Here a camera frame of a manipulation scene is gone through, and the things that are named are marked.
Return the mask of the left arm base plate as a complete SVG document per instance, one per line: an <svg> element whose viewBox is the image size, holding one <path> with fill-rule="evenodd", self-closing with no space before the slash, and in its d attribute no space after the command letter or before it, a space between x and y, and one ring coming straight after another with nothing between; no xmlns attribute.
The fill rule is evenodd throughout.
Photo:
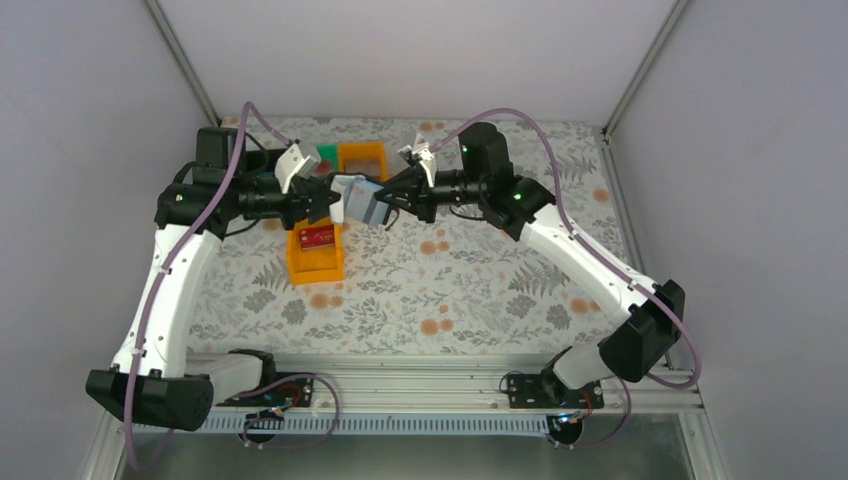
<svg viewBox="0 0 848 480"><path fill-rule="evenodd" d="M256 396L245 398L231 398L222 403L220 407L244 407L244 408L292 408L309 407L314 389L312 377L297 378L284 384L275 386Z"/></svg>

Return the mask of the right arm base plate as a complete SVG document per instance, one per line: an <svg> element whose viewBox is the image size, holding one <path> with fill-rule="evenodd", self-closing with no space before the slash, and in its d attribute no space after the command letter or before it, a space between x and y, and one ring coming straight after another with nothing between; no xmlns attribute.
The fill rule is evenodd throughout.
<svg viewBox="0 0 848 480"><path fill-rule="evenodd" d="M511 409L596 409L605 406L599 382L570 389L555 376L508 372L499 383Z"/></svg>

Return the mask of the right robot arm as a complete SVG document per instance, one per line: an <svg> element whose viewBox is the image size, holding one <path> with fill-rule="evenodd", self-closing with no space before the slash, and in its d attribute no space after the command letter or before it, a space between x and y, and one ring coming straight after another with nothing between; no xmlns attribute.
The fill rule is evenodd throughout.
<svg viewBox="0 0 848 480"><path fill-rule="evenodd" d="M439 171L418 136L401 149L409 166L383 184L377 200L432 223L440 205L476 205L484 221L552 262L576 281L613 322L595 344L570 346L546 366L566 388L618 377L639 382L681 338L685 292L657 283L560 214L560 200L538 181L515 173L505 136L475 122L458 135L462 166Z"/></svg>

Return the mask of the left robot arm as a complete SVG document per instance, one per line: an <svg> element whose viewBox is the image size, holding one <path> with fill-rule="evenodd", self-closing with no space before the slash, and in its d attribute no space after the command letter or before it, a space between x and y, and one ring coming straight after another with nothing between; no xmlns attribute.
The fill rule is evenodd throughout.
<svg viewBox="0 0 848 480"><path fill-rule="evenodd" d="M190 318L231 221L278 219L285 229L329 216L340 198L314 177L317 149L300 140L249 151L228 127L203 127L195 158L159 195L154 252L131 327L86 393L119 420L195 431L211 408L267 385L272 354L235 349L197 373L186 370Z"/></svg>

